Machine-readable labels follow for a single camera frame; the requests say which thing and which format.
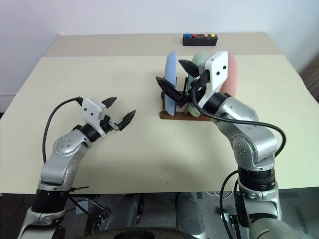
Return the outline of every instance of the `table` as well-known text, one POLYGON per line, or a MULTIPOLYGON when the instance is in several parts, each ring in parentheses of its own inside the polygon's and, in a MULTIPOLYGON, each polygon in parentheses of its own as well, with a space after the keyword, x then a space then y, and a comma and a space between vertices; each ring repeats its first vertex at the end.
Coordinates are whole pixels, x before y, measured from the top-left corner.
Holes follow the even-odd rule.
MULTIPOLYGON (((60 102, 74 96, 98 100, 117 96, 109 109, 115 122, 137 110, 127 128, 95 142, 83 158, 73 186, 90 188, 78 193, 220 190, 237 164, 217 127, 211 122, 159 118, 161 89, 155 76, 163 76, 165 56, 173 49, 182 59, 191 59, 199 50, 231 51, 238 66, 236 98, 287 135, 287 145, 275 162, 279 187, 318 186, 319 105, 274 42, 263 33, 224 33, 218 34, 215 48, 182 47, 181 36, 59 37, 0 120, 0 192, 35 193, 47 118, 60 102)), ((180 89, 185 76, 179 66, 180 89)), ((53 142, 77 124, 83 119, 76 103, 56 113, 48 132, 48 156, 53 142)), ((232 190, 234 180, 226 190, 232 190)))

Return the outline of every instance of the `floor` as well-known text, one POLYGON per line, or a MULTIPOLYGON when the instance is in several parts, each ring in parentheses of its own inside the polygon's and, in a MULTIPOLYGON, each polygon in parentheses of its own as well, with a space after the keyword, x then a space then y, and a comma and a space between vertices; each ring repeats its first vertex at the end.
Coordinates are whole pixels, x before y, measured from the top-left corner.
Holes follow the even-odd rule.
MULTIPOLYGON (((216 197, 205 192, 194 193, 201 209, 206 235, 210 239, 227 238, 227 234, 220 219, 219 201, 216 197)), ((30 207, 33 195, 3 194, 0 197, 0 223, 7 221, 19 208, 24 198, 23 206, 17 215, 0 228, 0 238, 15 239, 23 222, 24 214, 30 207)), ((123 195, 101 195, 97 200, 102 206, 113 209, 123 195)), ((319 189, 302 188, 280 190, 280 200, 283 212, 283 221, 293 227, 305 239, 319 239, 319 189)), ((175 193, 151 193, 145 196, 145 207, 138 227, 174 228, 175 226, 175 193)), ((71 202, 67 209, 73 209, 71 202)), ((234 199, 224 200, 224 208, 234 214, 234 199)), ((76 239, 83 236, 86 224, 86 215, 76 215, 75 210, 69 211, 62 225, 66 228, 66 238, 76 239)))

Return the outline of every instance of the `white wall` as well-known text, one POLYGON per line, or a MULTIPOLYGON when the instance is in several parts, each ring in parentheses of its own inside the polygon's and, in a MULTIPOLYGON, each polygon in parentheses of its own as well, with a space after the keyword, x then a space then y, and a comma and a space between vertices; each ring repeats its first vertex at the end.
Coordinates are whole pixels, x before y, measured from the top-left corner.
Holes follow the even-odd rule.
POLYGON ((21 87, 56 33, 262 31, 297 71, 319 53, 318 0, 2 0, 0 11, 2 94, 21 87))

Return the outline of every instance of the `tabletop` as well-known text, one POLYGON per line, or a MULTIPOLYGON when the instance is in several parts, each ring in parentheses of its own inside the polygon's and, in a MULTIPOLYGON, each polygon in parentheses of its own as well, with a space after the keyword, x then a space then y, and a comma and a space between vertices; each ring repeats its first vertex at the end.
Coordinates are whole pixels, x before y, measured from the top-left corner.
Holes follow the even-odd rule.
MULTIPOLYGON (((260 121, 279 126, 287 135, 287 145, 275 160, 279 187, 318 186, 319 178, 314 175, 319 167, 319 105, 272 40, 256 35, 264 36, 264 43, 269 44, 252 46, 251 51, 245 46, 247 54, 227 34, 219 37, 228 39, 228 47, 220 45, 224 50, 232 49, 237 61, 236 98, 253 107, 260 121)), ((158 40, 160 51, 151 48, 156 42, 147 41, 145 47, 153 52, 141 52, 143 47, 139 46, 127 54, 127 46, 122 48, 110 40, 111 49, 101 47, 100 55, 97 42, 108 42, 106 39, 116 35, 58 38, 0 120, 0 191, 35 193, 48 116, 60 102, 75 96, 100 101, 118 97, 108 109, 115 122, 136 110, 129 126, 96 141, 82 159, 73 186, 90 187, 78 193, 219 191, 224 178, 237 168, 228 140, 212 122, 160 119, 161 89, 155 80, 155 76, 164 75, 165 56, 170 51, 177 49, 179 59, 191 59, 199 50, 213 53, 219 46, 184 48, 176 37, 166 36, 168 44, 158 40)), ((246 37, 253 41, 254 35, 246 37)), ((179 89, 185 76, 178 66, 179 89)), ((83 123, 76 103, 59 109, 49 128, 47 155, 58 137, 83 123)), ((235 179, 226 190, 232 190, 235 179)))

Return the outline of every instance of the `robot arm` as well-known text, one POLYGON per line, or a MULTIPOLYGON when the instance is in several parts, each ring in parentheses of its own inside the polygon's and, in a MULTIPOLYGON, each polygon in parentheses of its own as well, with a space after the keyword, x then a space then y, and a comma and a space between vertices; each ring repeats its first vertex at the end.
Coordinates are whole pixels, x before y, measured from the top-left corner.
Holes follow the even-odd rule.
POLYGON ((106 109, 115 100, 116 97, 103 102, 82 98, 78 101, 82 105, 82 116, 86 124, 77 125, 70 133, 55 141, 52 154, 42 169, 33 205, 26 213, 18 239, 30 235, 40 237, 41 233, 51 238, 50 235, 57 233, 58 224, 65 214, 69 192, 76 190, 72 184, 81 159, 98 138, 105 137, 109 131, 124 129, 134 117, 135 111, 132 111, 119 124, 112 123, 106 115, 106 109))
POLYGON ((300 238, 280 221, 282 214, 274 159, 283 146, 278 148, 275 136, 265 126, 278 128, 258 122, 251 107, 219 92, 228 77, 227 58, 227 51, 220 51, 199 66, 180 60, 186 72, 196 78, 188 96, 183 97, 162 78, 157 77, 157 82, 179 107, 190 103, 202 114, 215 119, 219 130, 228 138, 238 164, 239 192, 235 195, 238 222, 246 232, 249 229, 250 238, 280 239, 287 235, 300 238))

